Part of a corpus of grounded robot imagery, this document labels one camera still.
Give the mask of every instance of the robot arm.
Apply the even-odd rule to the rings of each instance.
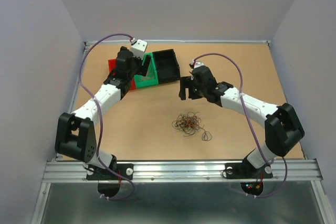
[[[142,40],[133,41],[130,50],[121,47],[116,58],[116,67],[94,96],[103,115],[127,94],[136,74],[146,76],[151,60],[150,57],[146,57],[143,61],[146,48],[147,42]],[[94,126],[98,121],[98,108],[93,99],[70,114],[63,113],[58,119],[56,152],[104,169],[96,155]],[[99,157],[110,169],[116,169],[115,156],[99,151]]]
[[[285,103],[282,106],[266,103],[239,90],[227,82],[217,83],[210,69],[201,62],[193,66],[190,77],[182,77],[179,97],[199,99],[205,97],[209,102],[245,114],[240,96],[244,99],[250,118],[265,128],[265,143],[261,150],[267,161],[276,156],[284,157],[305,135],[294,108]],[[260,151],[254,149],[227,178],[248,178],[266,164]]]

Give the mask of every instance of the cable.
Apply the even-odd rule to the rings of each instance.
[[[118,179],[118,184],[119,184],[119,188],[120,188],[120,186],[121,186],[121,178]]]
[[[264,176],[262,175],[262,173],[260,173],[260,175],[261,175],[261,180],[260,180],[260,183],[259,183],[259,185],[258,186],[261,186],[261,184],[263,183],[263,179],[264,179]]]
[[[262,173],[260,173],[260,178],[261,178],[261,177],[262,177]],[[257,183],[258,180],[259,180],[259,175],[258,175],[257,180],[255,181],[255,183]]]
[[[212,135],[209,131],[206,131],[199,124],[201,122],[201,118],[197,116],[198,112],[188,112],[187,114],[180,114],[175,121],[172,122],[172,126],[174,129],[179,131],[183,131],[186,135],[184,136],[192,136],[197,133],[200,129],[204,132],[202,134],[203,141],[210,141],[212,139]]]
[[[120,175],[120,174],[116,173],[115,171],[111,170],[106,164],[104,164],[104,162],[99,157],[99,149],[100,149],[101,140],[102,140],[102,137],[103,137],[103,114],[102,114],[102,111],[101,111],[100,104],[96,100],[95,95],[82,83],[82,72],[83,72],[83,66],[84,66],[85,60],[86,60],[87,56],[89,55],[89,53],[93,50],[93,48],[95,48],[96,45],[100,44],[102,41],[104,41],[104,40],[106,40],[108,38],[114,37],[114,36],[127,36],[127,37],[130,38],[130,41],[133,39],[133,37],[131,35],[129,35],[129,34],[118,33],[118,34],[110,34],[110,35],[105,36],[104,38],[98,40],[96,43],[94,43],[92,45],[92,47],[85,54],[85,56],[84,56],[84,58],[83,58],[83,60],[81,62],[80,69],[79,69],[79,74],[78,74],[79,84],[92,97],[93,101],[95,102],[95,104],[97,106],[97,111],[98,111],[98,116],[99,116],[99,122],[100,122],[100,132],[99,132],[99,139],[98,139],[98,145],[97,145],[97,151],[96,151],[97,159],[100,162],[100,164],[106,170],[108,170],[114,176],[116,176],[116,177],[118,177],[120,179],[128,181],[131,184],[132,188],[133,188],[132,191],[128,195],[120,197],[120,198],[117,198],[117,199],[115,199],[115,198],[109,198],[109,197],[106,197],[105,195],[100,195],[101,198],[105,198],[107,200],[119,200],[119,199],[126,199],[126,198],[130,197],[134,193],[134,191],[135,191],[135,185],[134,185],[133,181],[131,181],[130,179],[125,178],[122,175]]]
[[[260,147],[260,144],[259,144],[259,141],[258,141],[258,138],[257,138],[257,135],[253,129],[253,126],[252,126],[252,123],[251,123],[251,119],[250,119],[250,116],[248,114],[248,111],[247,111],[247,108],[245,106],[245,102],[244,102],[244,99],[243,99],[243,74],[242,74],[242,71],[240,70],[239,66],[237,65],[237,63],[235,63],[230,57],[227,57],[226,55],[224,54],[219,54],[217,52],[211,52],[211,53],[208,53],[208,54],[203,54],[203,55],[200,55],[198,57],[196,57],[193,61],[194,61],[194,64],[196,64],[196,60],[202,58],[202,57],[205,57],[205,56],[209,56],[209,55],[218,55],[218,56],[221,56],[221,57],[224,57],[225,59],[229,60],[233,65],[235,65],[236,69],[238,70],[238,73],[239,73],[239,77],[240,77],[240,86],[239,86],[239,97],[240,97],[240,101],[241,101],[241,105],[243,107],[243,110],[244,110],[244,114],[245,114],[245,117],[246,117],[246,120],[247,120],[247,123],[248,123],[248,126],[251,130],[251,133],[252,133],[252,136],[256,142],[256,145],[257,145],[257,148],[259,150],[259,153],[261,155],[261,157],[263,158],[264,162],[266,164],[272,164],[273,161],[269,162],[264,154],[263,154],[263,151],[261,150],[261,147]],[[256,196],[257,198],[267,198],[269,196],[272,196],[274,195],[275,193],[277,193],[281,187],[285,184],[286,180],[287,180],[287,175],[288,175],[288,167],[287,167],[287,162],[285,160],[284,157],[282,157],[282,160],[285,164],[285,177],[284,177],[284,180],[282,181],[281,185],[276,189],[274,190],[273,192],[269,193],[269,194],[266,194],[266,195],[262,195],[262,196]]]

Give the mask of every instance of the black box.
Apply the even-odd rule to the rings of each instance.
[[[181,77],[173,49],[153,52],[159,84],[178,81]]]

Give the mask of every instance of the gray wall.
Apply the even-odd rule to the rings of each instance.
[[[83,48],[61,0],[0,9],[0,223],[30,223]]]
[[[336,211],[336,0],[295,0],[271,42],[290,103],[303,122],[302,147],[317,158]]]
[[[62,0],[84,40],[271,39],[294,0]]]

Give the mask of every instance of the screw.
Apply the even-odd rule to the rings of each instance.
[[[231,167],[231,166],[227,167],[227,168],[225,169],[225,171],[226,171],[226,173],[229,174],[229,175],[233,174],[233,170],[232,170],[232,167]]]
[[[270,166],[266,166],[266,167],[265,167],[265,172],[266,172],[267,174],[271,174],[271,173],[272,173],[272,168],[271,168]]]
[[[126,174],[127,174],[128,176],[132,175],[132,174],[133,174],[133,169],[132,169],[132,168],[127,168],[127,169],[126,169]]]

